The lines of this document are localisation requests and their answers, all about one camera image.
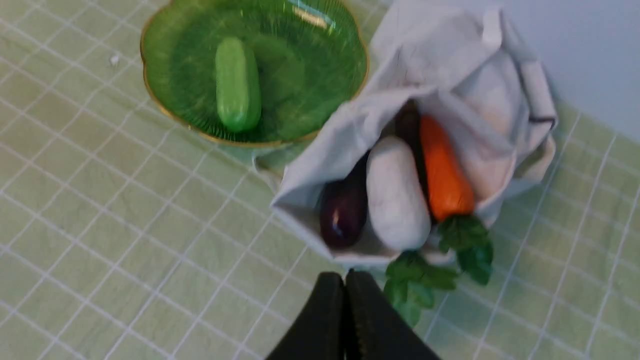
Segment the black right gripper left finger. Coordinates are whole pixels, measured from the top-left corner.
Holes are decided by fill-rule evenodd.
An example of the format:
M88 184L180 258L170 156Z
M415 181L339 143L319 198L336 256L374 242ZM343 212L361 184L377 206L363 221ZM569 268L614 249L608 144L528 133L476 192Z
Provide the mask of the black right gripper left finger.
M297 318L267 356L268 360L343 360L341 339L345 283L336 272L318 274Z

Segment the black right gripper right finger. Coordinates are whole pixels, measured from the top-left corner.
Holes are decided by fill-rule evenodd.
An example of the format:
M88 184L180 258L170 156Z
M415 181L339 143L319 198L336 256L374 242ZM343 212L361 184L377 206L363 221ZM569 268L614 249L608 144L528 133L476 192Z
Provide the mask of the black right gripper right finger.
M386 300L373 276L350 269L345 278L348 300L346 360L438 360Z

